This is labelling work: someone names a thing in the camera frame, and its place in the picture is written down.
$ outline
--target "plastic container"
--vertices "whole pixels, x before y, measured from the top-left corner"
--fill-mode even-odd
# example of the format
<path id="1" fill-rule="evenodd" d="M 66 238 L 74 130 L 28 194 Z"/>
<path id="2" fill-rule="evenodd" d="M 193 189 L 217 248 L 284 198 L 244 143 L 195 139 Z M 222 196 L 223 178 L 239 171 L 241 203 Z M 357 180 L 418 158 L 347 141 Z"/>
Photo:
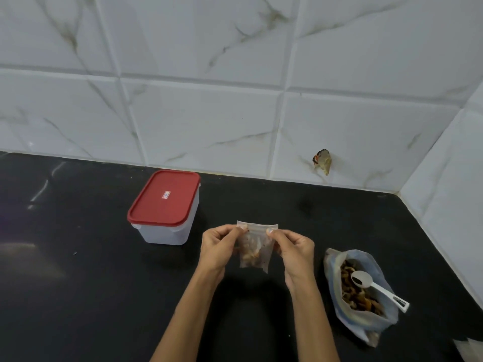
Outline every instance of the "plastic container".
<path id="1" fill-rule="evenodd" d="M 199 181 L 189 171 L 156 171 L 132 204 L 128 221 L 148 243 L 186 243 L 198 208 Z"/>

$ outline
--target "black countertop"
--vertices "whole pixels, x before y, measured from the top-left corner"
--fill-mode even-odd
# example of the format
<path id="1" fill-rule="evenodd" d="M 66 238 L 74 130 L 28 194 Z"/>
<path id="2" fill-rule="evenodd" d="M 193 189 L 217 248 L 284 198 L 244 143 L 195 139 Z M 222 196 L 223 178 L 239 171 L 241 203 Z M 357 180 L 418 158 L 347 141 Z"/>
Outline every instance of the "black countertop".
<path id="1" fill-rule="evenodd" d="M 187 243 L 157 246 L 126 220 L 155 170 L 0 153 L 2 362 L 148 361 L 196 267 L 202 232 L 237 220 L 314 240 L 342 361 L 461 360 L 453 339 L 483 339 L 483 311 L 397 196 L 201 174 Z M 377 348 L 335 317 L 320 267 L 326 248 L 369 252 L 411 303 Z M 281 259 L 273 255 L 268 275 L 238 264 L 230 261 L 216 291 L 198 360 L 296 360 Z"/>

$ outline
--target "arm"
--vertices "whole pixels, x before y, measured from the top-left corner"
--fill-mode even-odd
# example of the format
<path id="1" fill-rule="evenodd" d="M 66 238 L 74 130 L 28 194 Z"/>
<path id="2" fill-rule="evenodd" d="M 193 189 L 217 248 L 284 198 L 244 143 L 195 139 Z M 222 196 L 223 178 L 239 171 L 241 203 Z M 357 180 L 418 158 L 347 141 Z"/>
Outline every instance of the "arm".
<path id="1" fill-rule="evenodd" d="M 235 240 L 245 228 L 224 225 L 205 231 L 199 263 L 174 311 L 151 362 L 191 362 L 196 360 L 206 316 L 216 286 L 233 254 Z"/>
<path id="2" fill-rule="evenodd" d="M 285 265 L 285 282 L 292 296 L 300 362 L 339 362 L 334 337 L 313 274 L 311 239 L 288 230 L 269 233 Z"/>

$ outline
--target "red lid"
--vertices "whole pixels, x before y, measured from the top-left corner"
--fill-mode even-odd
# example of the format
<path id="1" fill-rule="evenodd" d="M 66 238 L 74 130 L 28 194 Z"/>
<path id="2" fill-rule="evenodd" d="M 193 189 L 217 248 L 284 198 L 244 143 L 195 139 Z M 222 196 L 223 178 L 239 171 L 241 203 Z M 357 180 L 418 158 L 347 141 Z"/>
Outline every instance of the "red lid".
<path id="1" fill-rule="evenodd" d="M 188 218 L 199 180 L 197 173 L 189 171 L 156 171 L 128 211 L 128 221 L 141 225 L 181 225 Z"/>

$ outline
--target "open plastic pouch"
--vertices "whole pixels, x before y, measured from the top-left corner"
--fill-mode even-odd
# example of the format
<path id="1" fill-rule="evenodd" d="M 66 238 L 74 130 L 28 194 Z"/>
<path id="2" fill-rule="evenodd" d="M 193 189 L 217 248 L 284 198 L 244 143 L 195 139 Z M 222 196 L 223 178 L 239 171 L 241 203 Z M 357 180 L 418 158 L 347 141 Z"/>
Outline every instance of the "open plastic pouch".
<path id="1" fill-rule="evenodd" d="M 267 229 L 278 229 L 278 225 L 258 225 L 237 221 L 237 226 L 247 225 L 248 232 L 238 238 L 240 268 L 262 268 L 269 273 L 269 262 L 273 251 L 273 240 L 267 235 Z"/>
<path id="2" fill-rule="evenodd" d="M 329 282 L 329 291 L 334 303 L 335 314 L 358 338 L 366 342 L 367 345 L 376 347 L 381 332 L 397 323 L 398 308 L 388 297 L 377 290 L 373 290 L 372 296 L 383 308 L 382 316 L 371 311 L 352 310 L 342 298 L 341 265 L 345 260 L 354 264 L 357 270 L 369 273 L 374 282 L 386 290 L 392 292 L 392 289 L 384 279 L 383 271 L 370 254 L 360 250 L 340 252 L 327 249 L 324 257 L 324 273 Z"/>

